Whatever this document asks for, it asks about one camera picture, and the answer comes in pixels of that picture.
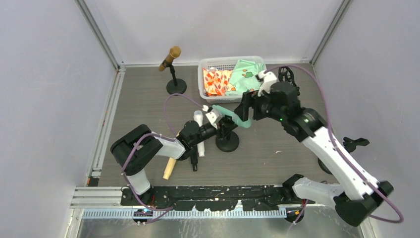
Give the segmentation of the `green microphone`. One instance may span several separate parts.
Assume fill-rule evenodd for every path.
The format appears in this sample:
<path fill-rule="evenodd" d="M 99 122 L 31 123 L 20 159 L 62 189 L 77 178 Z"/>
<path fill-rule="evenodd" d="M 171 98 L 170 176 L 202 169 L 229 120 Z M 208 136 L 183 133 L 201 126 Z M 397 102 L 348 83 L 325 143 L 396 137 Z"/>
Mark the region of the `green microphone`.
<path fill-rule="evenodd" d="M 220 105 L 212 105 L 212 108 L 216 111 L 218 111 L 221 115 L 225 116 L 225 117 L 230 117 L 232 119 L 232 121 L 238 125 L 239 127 L 243 127 L 243 128 L 249 128 L 251 127 L 253 120 L 251 118 L 247 119 L 246 121 L 242 120 L 239 118 L 238 115 L 236 115 L 233 111 L 224 108 Z"/>

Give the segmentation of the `black tripod shock-mount stand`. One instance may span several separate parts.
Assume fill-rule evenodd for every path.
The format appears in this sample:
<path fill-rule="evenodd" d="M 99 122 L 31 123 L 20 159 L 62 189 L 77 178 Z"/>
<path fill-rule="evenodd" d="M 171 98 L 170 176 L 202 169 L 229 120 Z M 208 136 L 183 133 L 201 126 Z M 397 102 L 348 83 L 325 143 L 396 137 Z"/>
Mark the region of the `black tripod shock-mount stand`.
<path fill-rule="evenodd" d="M 294 73 L 288 66 L 282 66 L 278 69 L 278 79 L 279 81 L 289 82 L 292 84 L 298 91 L 300 87 L 295 82 Z"/>

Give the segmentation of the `cream yellow microphone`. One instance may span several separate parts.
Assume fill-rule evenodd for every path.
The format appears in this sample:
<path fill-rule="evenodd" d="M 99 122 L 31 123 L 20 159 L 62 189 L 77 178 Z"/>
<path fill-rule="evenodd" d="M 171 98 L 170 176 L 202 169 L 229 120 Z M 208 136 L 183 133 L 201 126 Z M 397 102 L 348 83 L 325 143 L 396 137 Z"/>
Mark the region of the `cream yellow microphone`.
<path fill-rule="evenodd" d="M 163 178 L 168 180 L 172 174 L 176 160 L 185 152 L 185 148 L 177 139 L 174 142 L 169 142 L 166 147 L 168 147 L 169 159 L 163 173 Z"/>

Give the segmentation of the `black round-base mic stand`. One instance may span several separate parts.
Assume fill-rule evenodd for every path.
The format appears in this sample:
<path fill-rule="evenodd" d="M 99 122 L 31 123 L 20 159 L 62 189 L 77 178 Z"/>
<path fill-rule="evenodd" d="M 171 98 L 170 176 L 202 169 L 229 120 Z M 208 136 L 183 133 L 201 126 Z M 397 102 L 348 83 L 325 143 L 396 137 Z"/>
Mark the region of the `black round-base mic stand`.
<path fill-rule="evenodd" d="M 180 78 L 176 77 L 174 66 L 172 66 L 170 64 L 168 68 L 170 70 L 172 79 L 170 81 L 168 81 L 168 83 L 166 85 L 167 92 L 169 94 L 175 94 L 175 93 L 183 94 L 183 93 L 185 93 L 186 89 L 187 89 L 186 82 L 183 79 L 180 79 Z"/>

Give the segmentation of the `gold brown microphone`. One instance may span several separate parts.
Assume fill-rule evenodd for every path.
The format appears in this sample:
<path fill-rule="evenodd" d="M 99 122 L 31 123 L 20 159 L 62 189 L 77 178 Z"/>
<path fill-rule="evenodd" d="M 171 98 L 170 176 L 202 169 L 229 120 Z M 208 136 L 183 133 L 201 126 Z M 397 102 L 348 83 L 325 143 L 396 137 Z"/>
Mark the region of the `gold brown microphone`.
<path fill-rule="evenodd" d="M 173 61 L 181 55 L 181 48 L 179 46 L 173 46 L 170 48 L 168 55 L 159 65 L 158 70 L 164 71 L 167 67 L 172 65 Z"/>

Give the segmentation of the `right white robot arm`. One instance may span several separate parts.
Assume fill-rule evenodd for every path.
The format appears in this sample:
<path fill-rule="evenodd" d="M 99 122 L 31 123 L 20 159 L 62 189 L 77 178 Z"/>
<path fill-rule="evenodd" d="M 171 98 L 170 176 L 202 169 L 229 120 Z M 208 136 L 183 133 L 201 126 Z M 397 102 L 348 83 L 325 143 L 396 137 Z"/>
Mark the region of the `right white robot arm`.
<path fill-rule="evenodd" d="M 301 106 L 298 96 L 291 84 L 276 82 L 269 92 L 244 93 L 234 113 L 246 121 L 249 109 L 253 109 L 252 119 L 270 118 L 280 122 L 288 134 L 309 148 L 339 183 L 324 184 L 295 174 L 283 186 L 290 187 L 298 198 L 333 208 L 343 221 L 357 227 L 382 204 L 394 187 L 366 172 L 335 136 L 329 135 L 326 121 L 319 113 Z"/>

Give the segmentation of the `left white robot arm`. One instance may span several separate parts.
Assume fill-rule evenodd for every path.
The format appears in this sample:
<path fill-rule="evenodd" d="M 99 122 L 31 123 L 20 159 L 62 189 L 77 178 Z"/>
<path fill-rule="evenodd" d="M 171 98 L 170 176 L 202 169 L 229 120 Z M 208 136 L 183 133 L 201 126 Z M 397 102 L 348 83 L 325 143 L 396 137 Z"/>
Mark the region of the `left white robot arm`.
<path fill-rule="evenodd" d="M 169 138 L 153 132 L 142 124 L 114 142 L 110 152 L 122 168 L 128 184 L 134 193 L 142 195 L 151 189 L 145 167 L 155 156 L 185 160 L 191 157 L 198 144 L 216 137 L 224 144 L 233 141 L 232 150 L 239 146 L 239 138 L 234 133 L 237 124 L 231 117 L 222 117 L 216 125 L 187 121 L 175 138 Z"/>

